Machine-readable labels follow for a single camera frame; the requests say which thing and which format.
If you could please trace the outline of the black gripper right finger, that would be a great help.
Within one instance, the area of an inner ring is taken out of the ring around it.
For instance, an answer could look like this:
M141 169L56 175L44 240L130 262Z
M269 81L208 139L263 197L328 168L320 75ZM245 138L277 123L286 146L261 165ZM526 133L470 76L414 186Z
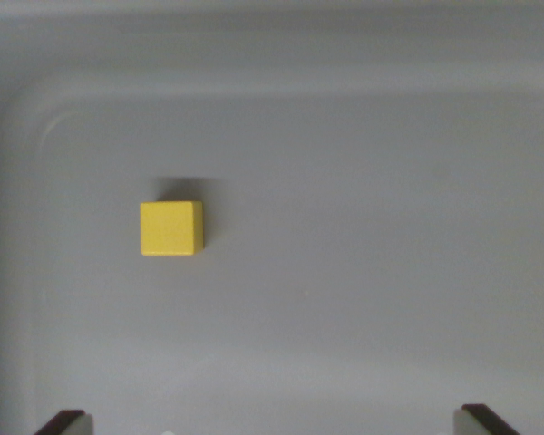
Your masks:
M483 403L463 404L453 413L455 435L520 435L508 422Z

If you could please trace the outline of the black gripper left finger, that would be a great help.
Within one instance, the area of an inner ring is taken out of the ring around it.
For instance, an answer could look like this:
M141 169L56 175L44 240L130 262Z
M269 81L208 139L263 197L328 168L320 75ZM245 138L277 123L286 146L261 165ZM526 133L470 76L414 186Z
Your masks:
M61 410L35 435L93 435L92 415L83 410Z

